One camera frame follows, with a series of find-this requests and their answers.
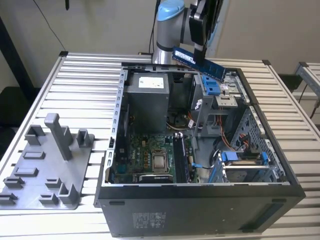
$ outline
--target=white wall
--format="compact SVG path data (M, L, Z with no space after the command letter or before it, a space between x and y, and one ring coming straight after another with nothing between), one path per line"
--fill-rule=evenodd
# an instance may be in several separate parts
M230 0L216 57L268 59L278 73L320 63L320 0Z
M71 0L68 11L64 0L36 2L67 51L148 51L155 0ZM0 15L30 78L41 86L62 50L58 40L32 0L0 0Z

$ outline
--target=blue plastic latch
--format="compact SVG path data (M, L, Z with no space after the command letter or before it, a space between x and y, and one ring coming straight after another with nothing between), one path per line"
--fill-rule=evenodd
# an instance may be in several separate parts
M238 155L235 151L226 151L225 156L228 161L238 161Z
M194 167L194 168L202 168L202 165L201 164L196 164L195 162L191 163L191 166Z
M204 87L207 95L219 96L221 93L220 86L213 78L202 75Z
M268 161L269 161L268 154L265 151L263 151L261 153L261 156L263 160L263 165L268 165Z
M177 16L185 8L183 0L165 0L158 8L158 21L165 21Z
M221 153L222 162L227 161L227 155L225 152Z

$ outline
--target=case label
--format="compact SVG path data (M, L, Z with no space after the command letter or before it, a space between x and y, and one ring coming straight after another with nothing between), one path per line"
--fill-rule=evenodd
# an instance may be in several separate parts
M139 88L163 89L164 79L162 77L141 76L139 78Z

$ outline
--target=blue tab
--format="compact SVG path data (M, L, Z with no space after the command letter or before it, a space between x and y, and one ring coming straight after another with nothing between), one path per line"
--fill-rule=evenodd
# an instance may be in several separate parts
M235 151L226 151L225 155L228 161L238 161L238 155Z
M221 153L222 162L227 161L227 155L225 152Z
M214 80L213 78L211 78L209 76L202 75L202 81L203 81L203 85L206 89L206 94L213 95L213 96L220 95L220 93L221 93L220 86L216 80Z
M262 156L262 160L263 160L263 165L268 165L268 155L267 155L267 153L265 152L265 151L263 151L262 153L261 153L261 156Z
M194 168L202 168L202 165L201 164L196 164L195 162L191 163L191 166L194 167Z

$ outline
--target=black cable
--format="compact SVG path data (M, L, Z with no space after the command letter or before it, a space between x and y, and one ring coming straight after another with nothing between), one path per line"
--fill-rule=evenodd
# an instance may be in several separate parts
M59 43L61 44L63 50L66 50L65 46L62 44L62 42L60 41L60 39L58 38L58 36L55 34L55 32L52 30L48 20L46 19L44 13L41 11L39 5L37 4L36 0L33 0L34 4L36 5L36 7L39 9L40 13L42 14L44 20L46 21L46 24L48 24L49 29L51 30L51 32L54 34L54 36L56 37L56 39L59 41Z
M300 103L300 101L301 101L301 99L302 99L302 95L305 93L305 90L306 90L307 87L308 87L308 84L305 85L305 87L304 87L304 89L303 89L303 91L302 91L302 93L301 93L301 96L300 96L300 98L299 98L298 103Z
M245 146L245 144L243 144L243 145L241 145L240 147L238 147L237 151L238 151L240 148L242 148L243 146Z
M312 119L312 117L315 115L315 112L316 112L317 108L315 107L310 115L310 119Z
M213 157L214 157L214 154L215 152L217 151L217 147L218 147L218 144L222 141L222 138L221 136L217 137L214 141L213 141L213 149L212 151L210 152L210 155L209 155L209 165L212 166L214 164L213 162Z
M159 5L160 5L160 0L156 0L155 9L154 9L154 16L153 16L152 31L151 31L150 40L149 40L149 53L150 53L151 41L152 41L153 52L155 52L154 32L155 32L155 23L156 23L156 17L157 17Z

